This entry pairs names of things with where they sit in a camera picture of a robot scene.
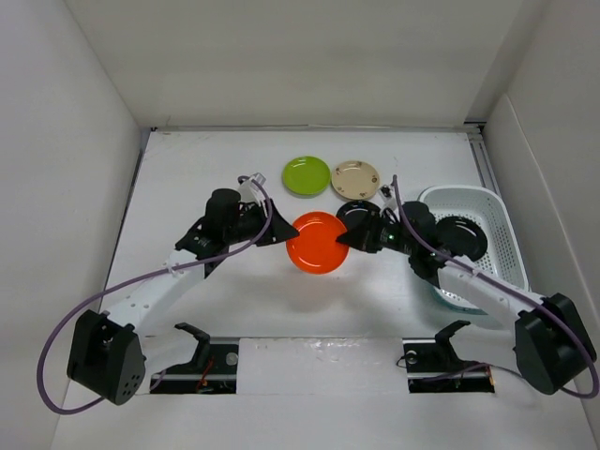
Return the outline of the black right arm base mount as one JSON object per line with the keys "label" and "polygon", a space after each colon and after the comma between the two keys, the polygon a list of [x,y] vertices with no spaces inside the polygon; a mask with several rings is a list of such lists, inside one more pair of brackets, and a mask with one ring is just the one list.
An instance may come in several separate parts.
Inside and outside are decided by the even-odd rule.
{"label": "black right arm base mount", "polygon": [[404,342],[397,366],[407,374],[411,394],[494,394],[490,368],[460,359],[434,341]]}

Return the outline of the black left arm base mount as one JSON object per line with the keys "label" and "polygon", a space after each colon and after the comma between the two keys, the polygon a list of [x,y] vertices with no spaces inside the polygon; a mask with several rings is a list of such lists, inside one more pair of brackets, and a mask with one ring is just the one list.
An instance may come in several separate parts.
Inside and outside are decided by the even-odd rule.
{"label": "black left arm base mount", "polygon": [[234,395],[237,390],[238,340],[215,340],[199,366],[172,366],[150,379],[153,395]]}

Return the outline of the lime green plate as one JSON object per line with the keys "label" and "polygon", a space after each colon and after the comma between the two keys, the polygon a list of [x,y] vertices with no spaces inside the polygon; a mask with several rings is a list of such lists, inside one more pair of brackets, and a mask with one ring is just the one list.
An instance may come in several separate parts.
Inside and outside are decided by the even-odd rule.
{"label": "lime green plate", "polygon": [[291,193],[315,196],[329,185],[331,174],[328,165],[313,156],[295,157],[282,170],[282,183]]}

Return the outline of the cream plate with small motifs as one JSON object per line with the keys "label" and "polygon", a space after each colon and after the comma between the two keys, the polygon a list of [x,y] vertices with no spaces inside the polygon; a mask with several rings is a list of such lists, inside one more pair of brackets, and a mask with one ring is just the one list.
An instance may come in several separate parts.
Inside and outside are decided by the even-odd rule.
{"label": "cream plate with small motifs", "polygon": [[338,164],[331,172],[331,184],[341,197],[354,201],[368,200],[380,187],[377,170],[361,160],[349,160]]}

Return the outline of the orange plate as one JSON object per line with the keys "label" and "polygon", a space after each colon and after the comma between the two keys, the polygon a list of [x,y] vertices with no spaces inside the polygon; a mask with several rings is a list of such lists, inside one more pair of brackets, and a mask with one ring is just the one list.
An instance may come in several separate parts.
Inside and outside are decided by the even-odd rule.
{"label": "orange plate", "polygon": [[325,275],[345,262],[349,247],[337,239],[347,229],[340,219],[312,211],[298,217],[292,225],[298,235],[286,242],[286,249],[298,269],[311,275]]}

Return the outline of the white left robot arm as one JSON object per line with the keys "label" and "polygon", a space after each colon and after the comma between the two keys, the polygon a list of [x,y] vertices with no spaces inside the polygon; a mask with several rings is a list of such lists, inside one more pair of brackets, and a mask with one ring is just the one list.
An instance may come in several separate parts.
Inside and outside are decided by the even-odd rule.
{"label": "white left robot arm", "polygon": [[233,245],[280,244],[299,232],[270,199],[245,201],[230,188],[215,190],[199,218],[179,239],[160,274],[138,283],[103,312],[86,311],[74,329],[67,376],[114,405],[128,402],[155,373],[143,350],[150,328],[187,291],[208,278]]}

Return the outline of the white perforated plastic bin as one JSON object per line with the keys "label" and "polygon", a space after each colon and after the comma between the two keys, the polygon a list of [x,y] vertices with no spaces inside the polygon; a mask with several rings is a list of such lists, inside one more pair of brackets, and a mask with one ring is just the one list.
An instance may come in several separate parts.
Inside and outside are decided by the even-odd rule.
{"label": "white perforated plastic bin", "polygon": [[446,185],[429,187],[418,201],[427,205],[437,221],[451,217],[468,219],[465,248],[481,270],[522,289],[530,288],[510,217],[502,199],[483,187]]}

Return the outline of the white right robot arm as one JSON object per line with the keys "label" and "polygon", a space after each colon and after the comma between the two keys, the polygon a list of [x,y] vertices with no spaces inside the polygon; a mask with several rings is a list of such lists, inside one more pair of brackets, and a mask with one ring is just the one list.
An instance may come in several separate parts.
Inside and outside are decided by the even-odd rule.
{"label": "white right robot arm", "polygon": [[513,333],[517,370],[537,391],[564,391],[588,371],[599,394],[597,353],[574,302],[563,294],[527,292],[475,266],[488,238],[474,221],[436,219],[422,202],[405,202],[397,211],[353,201],[337,211],[346,231],[337,242],[365,253],[390,249],[407,256],[413,272],[431,286],[464,298]]}

